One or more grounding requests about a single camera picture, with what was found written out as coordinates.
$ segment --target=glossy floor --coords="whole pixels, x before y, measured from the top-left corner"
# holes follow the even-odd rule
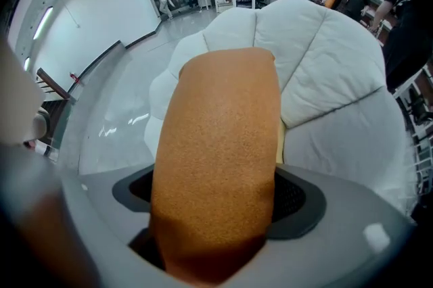
[[[215,17],[215,11],[204,10],[163,22],[157,34],[127,51],[89,118],[80,174],[154,162],[144,143],[150,83],[167,67],[179,40],[204,29]]]

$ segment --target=office room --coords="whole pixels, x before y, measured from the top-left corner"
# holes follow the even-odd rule
[[[2,6],[0,211],[34,282],[382,287],[395,255],[422,265],[428,0]]]

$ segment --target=white leather cushion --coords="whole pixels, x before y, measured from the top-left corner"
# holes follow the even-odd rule
[[[281,118],[288,128],[386,84],[382,50],[372,34],[306,0],[280,0],[259,11],[254,46],[275,56]]]
[[[405,124],[386,87],[286,132],[284,163],[360,183],[397,208],[405,188]]]
[[[173,51],[173,56],[168,64],[168,70],[170,70],[171,74],[178,80],[179,72],[184,64],[191,58],[207,53],[208,51],[208,45],[204,40],[202,31],[185,37],[179,41],[176,49]]]
[[[175,92],[178,79],[168,69],[158,75],[150,84],[149,103],[151,115],[163,120],[167,113],[171,95]]]
[[[232,8],[219,14],[203,30],[209,51],[252,47],[256,30],[256,12]]]
[[[156,157],[156,151],[158,150],[158,142],[160,140],[163,122],[163,120],[151,115],[144,130],[144,142],[147,147],[149,147],[150,153],[154,158]]]
[[[251,46],[268,49],[275,56],[281,118],[288,128],[386,84],[382,50],[360,24],[307,0],[279,0],[262,10],[229,9],[203,31],[182,39],[168,70],[151,85],[151,116],[164,119],[179,71],[191,58]],[[158,145],[159,131],[153,133],[158,138],[145,139],[149,147]],[[150,150],[156,153],[156,147]]]
[[[324,13],[307,0],[279,0],[256,12],[254,46],[275,56],[280,90],[308,51]]]

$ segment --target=gray floor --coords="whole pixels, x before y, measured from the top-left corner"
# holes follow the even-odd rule
[[[214,10],[204,10],[163,22],[157,34],[129,49],[89,117],[79,178],[97,213],[125,244],[147,226],[149,215],[118,203],[112,187],[154,163],[144,143],[150,83],[167,67],[179,40],[204,29],[216,16]]]
[[[207,27],[215,17],[214,10],[204,10],[163,22],[157,34],[128,50],[89,119],[80,174],[153,163],[144,143],[150,83],[167,67],[179,39]]]

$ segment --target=blurry object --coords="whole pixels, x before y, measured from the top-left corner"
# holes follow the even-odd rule
[[[5,254],[14,270],[32,273],[38,284],[99,287],[97,269],[70,217],[54,165],[23,147],[0,145],[0,150],[0,216],[4,212],[3,230],[10,227],[11,252]],[[23,280],[14,277],[14,283]]]
[[[218,4],[226,4],[228,3],[226,0],[216,0]]]
[[[34,141],[36,139],[41,139],[49,132],[49,127],[49,114],[47,110],[40,107],[36,113],[36,116],[33,118],[32,126],[26,133],[23,141]]]
[[[433,112],[426,109],[426,100],[422,95],[417,95],[413,88],[409,89],[410,103],[409,113],[413,115],[413,121],[417,126],[427,124],[433,120]]]
[[[22,144],[31,132],[43,92],[23,70],[4,37],[0,40],[0,143]]]

